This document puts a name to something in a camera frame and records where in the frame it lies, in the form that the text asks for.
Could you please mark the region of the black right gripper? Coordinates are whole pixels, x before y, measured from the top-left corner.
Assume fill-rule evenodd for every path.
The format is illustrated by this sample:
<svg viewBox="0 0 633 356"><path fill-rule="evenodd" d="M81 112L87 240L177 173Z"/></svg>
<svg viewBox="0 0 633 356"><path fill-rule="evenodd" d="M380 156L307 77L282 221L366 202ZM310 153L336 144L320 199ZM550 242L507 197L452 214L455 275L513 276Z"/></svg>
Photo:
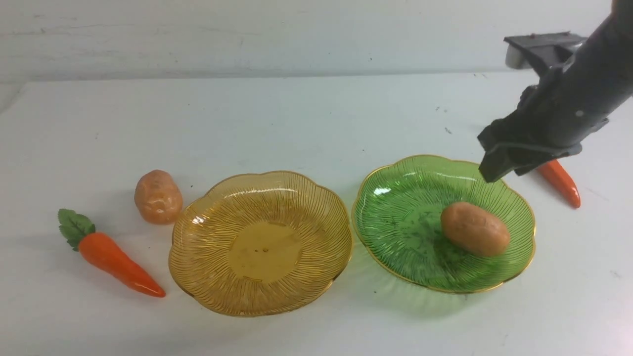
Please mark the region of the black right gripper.
<svg viewBox="0 0 633 356"><path fill-rule="evenodd" d="M540 85L526 91L516 110L493 120L477 136L485 152L479 171L486 182L511 172L522 176L552 160L578 155L583 140L610 121L593 119L559 88Z"/></svg>

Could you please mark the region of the dark grey robot arm right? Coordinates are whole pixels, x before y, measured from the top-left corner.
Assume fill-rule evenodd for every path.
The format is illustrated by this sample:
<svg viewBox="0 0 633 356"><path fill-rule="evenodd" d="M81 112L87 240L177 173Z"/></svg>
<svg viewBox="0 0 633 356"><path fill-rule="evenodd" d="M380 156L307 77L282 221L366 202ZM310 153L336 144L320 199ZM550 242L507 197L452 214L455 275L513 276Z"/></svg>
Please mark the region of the dark grey robot arm right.
<svg viewBox="0 0 633 356"><path fill-rule="evenodd" d="M617 0L587 38L570 32L504 38L506 65L531 68L540 80L525 88L513 112L479 133L485 181L578 155L583 140L608 124L632 96L632 15L632 2Z"/></svg>

